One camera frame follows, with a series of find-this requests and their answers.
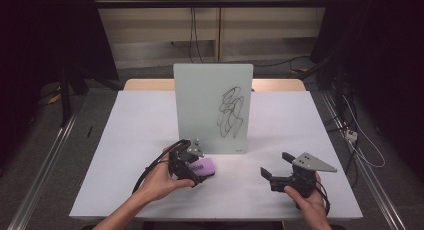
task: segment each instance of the person's right hand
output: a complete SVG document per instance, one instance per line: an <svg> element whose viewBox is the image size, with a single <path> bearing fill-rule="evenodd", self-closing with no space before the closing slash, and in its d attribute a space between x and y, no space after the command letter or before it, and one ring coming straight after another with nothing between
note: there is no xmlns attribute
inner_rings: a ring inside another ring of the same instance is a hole
<svg viewBox="0 0 424 230"><path fill-rule="evenodd" d="M317 173L317 181L321 182L321 178ZM284 191L295 201L302 211L306 224L312 230L331 229L325 214L324 201L321 194L316 190L313 191L309 198L303 198L296 189L286 186Z"/></svg>

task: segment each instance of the hand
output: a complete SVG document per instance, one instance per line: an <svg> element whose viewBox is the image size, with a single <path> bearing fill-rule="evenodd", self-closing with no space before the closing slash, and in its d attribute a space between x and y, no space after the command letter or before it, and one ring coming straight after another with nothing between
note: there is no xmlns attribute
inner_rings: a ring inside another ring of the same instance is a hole
<svg viewBox="0 0 424 230"><path fill-rule="evenodd" d="M317 182L321 182L321 178L317 175ZM290 186L286 186L284 191L295 201L302 211L306 224L312 230L331 229L327 222L327 216L324 210L324 201L322 196L314 190L309 198L303 198L299 192Z"/></svg>
<svg viewBox="0 0 424 230"><path fill-rule="evenodd" d="M168 171L169 154L165 154L161 162L146 176L143 184L134 193L144 195L148 202L164 198L176 189L194 186L195 183L189 179L175 180Z"/></svg>

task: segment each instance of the purple eraser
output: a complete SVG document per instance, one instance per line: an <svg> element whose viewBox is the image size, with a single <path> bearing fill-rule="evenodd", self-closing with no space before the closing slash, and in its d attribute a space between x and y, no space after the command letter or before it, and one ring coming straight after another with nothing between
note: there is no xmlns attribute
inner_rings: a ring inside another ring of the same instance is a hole
<svg viewBox="0 0 424 230"><path fill-rule="evenodd" d="M212 159L201 158L188 166L199 177L210 177L215 175L215 167Z"/></svg>

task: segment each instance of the white tabletop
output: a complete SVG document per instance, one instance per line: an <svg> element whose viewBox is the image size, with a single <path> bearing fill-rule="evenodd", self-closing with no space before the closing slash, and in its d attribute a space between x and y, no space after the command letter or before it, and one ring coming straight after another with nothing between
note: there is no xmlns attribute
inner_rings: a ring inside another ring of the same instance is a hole
<svg viewBox="0 0 424 230"><path fill-rule="evenodd" d="M165 146L178 141L175 92L122 91L70 213L105 217L131 194L138 177ZM209 154L215 176L148 205L137 217L155 221L276 221L301 218L284 193L272 192L260 167L290 176L282 152L308 152L336 167L320 172L329 218L362 213L309 92L252 93L246 154Z"/></svg>

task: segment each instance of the white board with black scribble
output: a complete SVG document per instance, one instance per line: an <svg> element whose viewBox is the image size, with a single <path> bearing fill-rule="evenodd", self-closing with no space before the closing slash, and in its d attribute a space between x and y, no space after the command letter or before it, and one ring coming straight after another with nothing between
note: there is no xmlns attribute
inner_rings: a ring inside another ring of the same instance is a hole
<svg viewBox="0 0 424 230"><path fill-rule="evenodd" d="M245 153L252 77L251 64L174 64L179 137L209 154Z"/></svg>

